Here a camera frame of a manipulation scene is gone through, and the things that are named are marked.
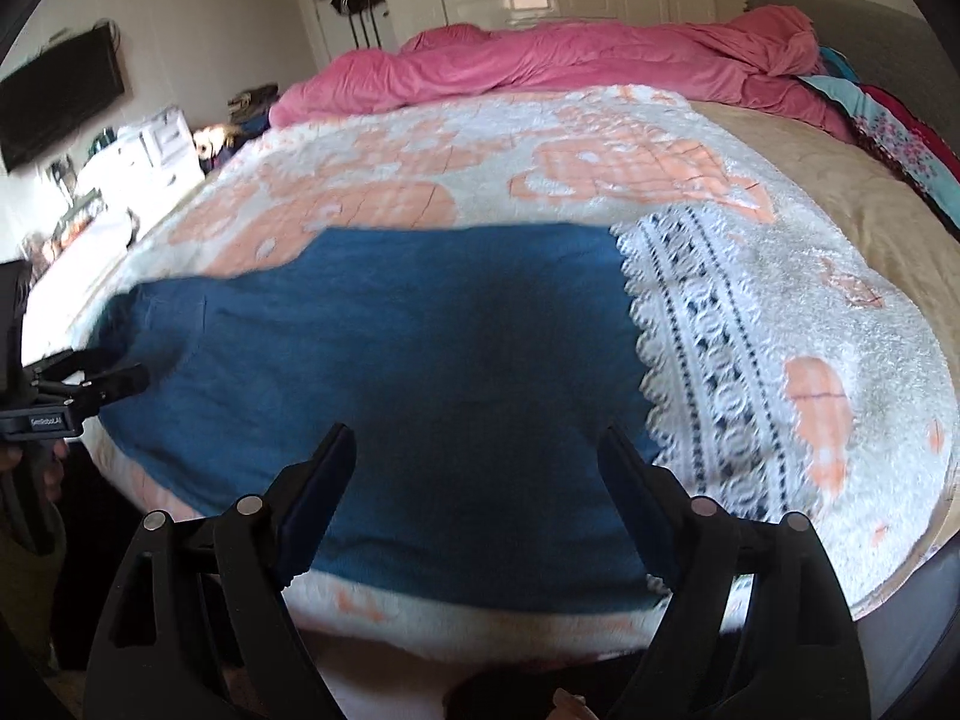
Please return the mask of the person right hand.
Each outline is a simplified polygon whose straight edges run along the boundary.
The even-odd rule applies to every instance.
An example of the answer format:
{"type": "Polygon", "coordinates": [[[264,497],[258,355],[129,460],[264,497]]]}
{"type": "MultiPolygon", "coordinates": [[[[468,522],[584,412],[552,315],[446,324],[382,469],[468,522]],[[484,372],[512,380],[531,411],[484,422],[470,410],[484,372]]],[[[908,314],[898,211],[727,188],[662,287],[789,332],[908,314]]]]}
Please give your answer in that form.
{"type": "Polygon", "coordinates": [[[580,695],[569,694],[564,689],[553,693],[553,709],[548,720],[599,720],[580,695]]]}

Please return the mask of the person left hand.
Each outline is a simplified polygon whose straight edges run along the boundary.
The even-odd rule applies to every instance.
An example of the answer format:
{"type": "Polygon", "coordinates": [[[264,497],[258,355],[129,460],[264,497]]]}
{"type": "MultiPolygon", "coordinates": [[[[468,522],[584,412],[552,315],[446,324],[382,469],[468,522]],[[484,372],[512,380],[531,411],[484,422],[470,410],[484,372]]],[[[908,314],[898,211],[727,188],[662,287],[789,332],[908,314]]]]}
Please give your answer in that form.
{"type": "Polygon", "coordinates": [[[36,486],[37,494],[47,502],[55,502],[62,491],[64,481],[64,461],[68,457],[68,444],[64,439],[43,445],[3,444],[0,449],[2,473],[13,472],[18,466],[28,468],[29,477],[36,486]]]}

